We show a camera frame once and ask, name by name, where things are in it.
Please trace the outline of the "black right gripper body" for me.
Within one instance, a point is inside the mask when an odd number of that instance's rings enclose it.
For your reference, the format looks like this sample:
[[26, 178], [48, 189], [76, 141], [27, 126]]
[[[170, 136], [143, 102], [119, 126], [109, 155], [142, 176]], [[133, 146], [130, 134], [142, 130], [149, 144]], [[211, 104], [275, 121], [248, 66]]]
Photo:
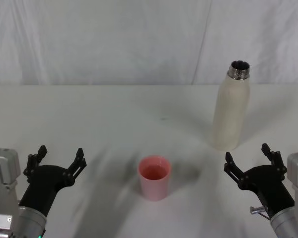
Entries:
[[253, 167], [245, 172], [244, 189], [257, 195], [269, 218], [295, 205], [283, 184], [286, 172], [285, 166], [273, 165]]

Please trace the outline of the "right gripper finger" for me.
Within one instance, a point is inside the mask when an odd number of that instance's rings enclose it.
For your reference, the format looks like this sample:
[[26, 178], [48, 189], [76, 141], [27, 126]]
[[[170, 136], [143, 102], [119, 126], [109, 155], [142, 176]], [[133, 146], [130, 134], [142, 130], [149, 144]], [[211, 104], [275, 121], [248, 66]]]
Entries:
[[272, 151], [267, 143], [263, 143], [261, 147], [261, 151], [268, 158], [271, 165], [274, 166], [278, 172], [282, 174], [285, 174], [287, 172], [287, 168], [284, 165], [281, 152], [279, 150]]
[[224, 171], [237, 183], [241, 190], [248, 189], [248, 174], [243, 172], [234, 162], [230, 152], [225, 154]]

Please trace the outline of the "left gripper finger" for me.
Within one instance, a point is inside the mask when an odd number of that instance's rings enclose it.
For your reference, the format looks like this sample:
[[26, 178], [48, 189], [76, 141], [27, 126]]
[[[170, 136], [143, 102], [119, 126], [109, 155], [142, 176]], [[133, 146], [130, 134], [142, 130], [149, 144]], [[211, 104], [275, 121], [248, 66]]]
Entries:
[[74, 185], [75, 179], [86, 167], [84, 152], [82, 148], [78, 148], [76, 156], [71, 165], [64, 172], [64, 180], [66, 185]]
[[40, 165], [41, 161], [43, 160], [43, 158], [45, 158], [46, 154], [47, 148], [45, 145], [41, 145], [36, 154], [29, 154], [27, 165], [24, 169], [23, 174], [25, 176], [30, 176], [34, 172], [34, 169]]

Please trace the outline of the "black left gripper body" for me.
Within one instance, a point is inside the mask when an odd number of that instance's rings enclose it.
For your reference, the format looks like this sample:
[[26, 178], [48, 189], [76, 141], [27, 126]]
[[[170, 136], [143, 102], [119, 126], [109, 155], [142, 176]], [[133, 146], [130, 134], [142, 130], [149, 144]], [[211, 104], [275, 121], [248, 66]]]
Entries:
[[32, 208], [48, 216], [57, 193], [66, 186], [66, 171], [65, 168], [53, 165], [26, 168], [23, 173], [29, 185], [19, 206]]

